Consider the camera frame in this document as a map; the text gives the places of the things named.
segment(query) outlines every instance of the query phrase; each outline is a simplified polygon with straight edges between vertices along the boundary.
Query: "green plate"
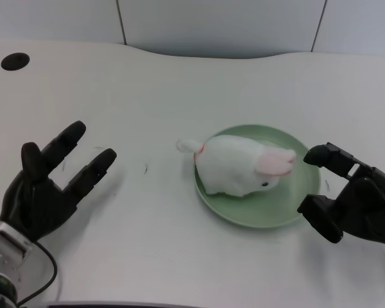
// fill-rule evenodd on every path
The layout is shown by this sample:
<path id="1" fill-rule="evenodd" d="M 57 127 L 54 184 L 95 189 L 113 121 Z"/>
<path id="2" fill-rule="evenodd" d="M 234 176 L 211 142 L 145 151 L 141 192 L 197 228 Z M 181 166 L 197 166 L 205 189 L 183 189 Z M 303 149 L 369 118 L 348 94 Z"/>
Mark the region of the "green plate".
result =
<path id="1" fill-rule="evenodd" d="M 296 151 L 293 172 L 280 179 L 270 191 L 253 192 L 242 198 L 226 194 L 207 195 L 195 168 L 198 194 L 207 206 L 222 218 L 252 228 L 286 225 L 300 217 L 297 208 L 307 194 L 318 194 L 321 186 L 317 167 L 302 161 L 308 149 L 288 133 L 263 125 L 241 125 L 227 128 L 214 136 L 235 135 Z"/>

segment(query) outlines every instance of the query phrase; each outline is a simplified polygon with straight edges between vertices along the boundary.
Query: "plush toy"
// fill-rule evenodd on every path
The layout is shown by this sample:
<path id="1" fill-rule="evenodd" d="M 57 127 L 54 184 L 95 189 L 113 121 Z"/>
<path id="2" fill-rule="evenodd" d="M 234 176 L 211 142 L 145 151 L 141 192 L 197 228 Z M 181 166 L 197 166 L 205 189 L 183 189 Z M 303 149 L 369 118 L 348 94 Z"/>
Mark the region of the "plush toy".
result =
<path id="1" fill-rule="evenodd" d="M 231 135 L 212 137 L 205 144 L 179 140 L 176 147 L 183 153 L 194 153 L 207 194 L 238 197 L 277 186 L 281 176 L 292 172 L 296 158 L 294 150 Z"/>

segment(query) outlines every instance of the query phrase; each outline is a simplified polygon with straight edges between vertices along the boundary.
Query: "plate rim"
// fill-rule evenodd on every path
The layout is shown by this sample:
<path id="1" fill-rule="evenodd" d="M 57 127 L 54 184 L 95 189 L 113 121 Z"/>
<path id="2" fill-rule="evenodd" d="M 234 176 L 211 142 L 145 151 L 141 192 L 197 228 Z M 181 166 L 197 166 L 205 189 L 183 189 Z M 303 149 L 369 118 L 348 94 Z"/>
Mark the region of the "plate rim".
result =
<path id="1" fill-rule="evenodd" d="M 304 143 L 302 143 L 298 138 L 294 137 L 290 133 L 287 133 L 285 130 L 280 130 L 280 129 L 275 128 L 273 126 L 268 126 L 268 125 L 263 125 L 263 124 L 240 124 L 240 125 L 230 126 L 228 128 L 224 128 L 223 130 L 220 130 L 219 132 L 215 133 L 214 135 L 211 135 L 205 142 L 207 142 L 209 139 L 217 136 L 218 134 L 224 132 L 225 130 L 230 130 L 231 128 L 238 128 L 238 127 L 242 127 L 242 126 L 261 126 L 261 127 L 272 128 L 274 130 L 278 130 L 278 131 L 280 131 L 282 133 L 285 133 L 285 134 L 289 135 L 290 137 L 292 137 L 293 139 L 298 141 L 305 149 L 308 150 L 308 147 Z M 318 167 L 315 167 L 315 168 L 317 169 L 317 172 L 318 172 L 318 191 L 316 191 L 314 193 L 318 194 L 320 192 L 320 187 L 321 187 L 321 172 L 320 172 L 320 169 Z M 298 214 L 294 218 L 289 219 L 289 220 L 287 220 L 287 221 L 285 221 L 283 223 L 279 223 L 279 224 L 275 224 L 275 225 L 271 225 L 271 226 L 265 226 L 265 227 L 260 227 L 258 225 L 246 224 L 246 223 L 242 223 L 240 221 L 236 221 L 236 220 L 234 220 L 234 219 L 232 219 L 232 218 L 230 218 L 228 216 L 225 216 L 224 214 L 220 213 L 220 211 L 216 210 L 212 205 L 210 205 L 210 203 L 207 201 L 206 198 L 204 198 L 202 192 L 200 191 L 200 188 L 198 187 L 197 176 L 198 176 L 198 178 L 200 177 L 200 175 L 198 174 L 198 170 L 197 170 L 195 161 L 194 161 L 194 184 L 195 184 L 196 191 L 197 191 L 198 195 L 200 196 L 201 200 L 206 204 L 206 206 L 211 211 L 216 213 L 221 218 L 223 218 L 223 219 L 225 219 L 225 220 L 227 220 L 227 221 L 229 221 L 231 223 L 235 223 L 236 225 L 243 226 L 243 227 L 248 227 L 248 228 L 256 228 L 256 229 L 277 228 L 277 227 L 281 227 L 281 226 L 284 226 L 284 225 L 288 225 L 288 224 L 290 224 L 290 223 L 292 223 L 292 222 L 294 222 L 294 221 L 296 221 L 296 220 L 298 220 L 298 219 L 300 219 L 302 217 L 302 214 Z"/>

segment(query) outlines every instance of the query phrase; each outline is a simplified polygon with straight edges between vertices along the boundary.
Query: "white wall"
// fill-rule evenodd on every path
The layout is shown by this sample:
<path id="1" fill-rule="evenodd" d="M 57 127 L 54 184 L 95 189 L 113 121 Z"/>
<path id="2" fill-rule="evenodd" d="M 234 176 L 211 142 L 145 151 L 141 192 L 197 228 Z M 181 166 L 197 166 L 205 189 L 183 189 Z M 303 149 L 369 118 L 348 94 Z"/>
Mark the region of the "white wall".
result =
<path id="1" fill-rule="evenodd" d="M 310 51 L 325 0 L 119 0 L 128 45 L 184 56 Z M 0 39 L 124 43 L 116 0 L 0 0 Z M 327 0 L 313 51 L 385 56 L 385 0 Z"/>
<path id="2" fill-rule="evenodd" d="M 314 51 L 385 56 L 385 0 L 328 0 Z"/>
<path id="3" fill-rule="evenodd" d="M 0 0 L 0 39 L 123 43 L 115 0 Z"/>
<path id="4" fill-rule="evenodd" d="M 130 46 L 251 58 L 311 51 L 324 0 L 119 0 Z"/>

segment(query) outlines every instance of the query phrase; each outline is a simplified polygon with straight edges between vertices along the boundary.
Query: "black cable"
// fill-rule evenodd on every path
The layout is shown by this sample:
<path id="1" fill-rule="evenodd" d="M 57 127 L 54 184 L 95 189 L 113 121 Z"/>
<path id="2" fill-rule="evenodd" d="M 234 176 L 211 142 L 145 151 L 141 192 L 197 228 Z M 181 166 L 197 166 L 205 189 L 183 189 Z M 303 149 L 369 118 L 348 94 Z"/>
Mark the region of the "black cable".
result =
<path id="1" fill-rule="evenodd" d="M 39 242 L 35 242 L 36 246 L 39 247 L 50 259 L 52 265 L 53 265 L 53 269 L 54 269 L 54 272 L 53 272 L 53 276 L 51 277 L 51 279 L 49 280 L 49 282 L 47 284 L 45 284 L 44 286 L 42 286 L 40 289 L 38 289 L 37 291 L 35 291 L 34 293 L 30 294 L 29 296 L 27 296 L 25 299 L 21 300 L 20 302 L 17 303 L 17 307 L 20 307 L 22 304 L 25 304 L 26 302 L 28 302 L 29 300 L 31 300 L 32 298 L 36 297 L 37 295 L 39 295 L 41 292 L 43 292 L 45 289 L 47 289 L 52 283 L 53 281 L 55 280 L 56 276 L 57 276 L 57 263 L 54 259 L 54 257 L 51 255 L 51 253 L 45 249 Z"/>

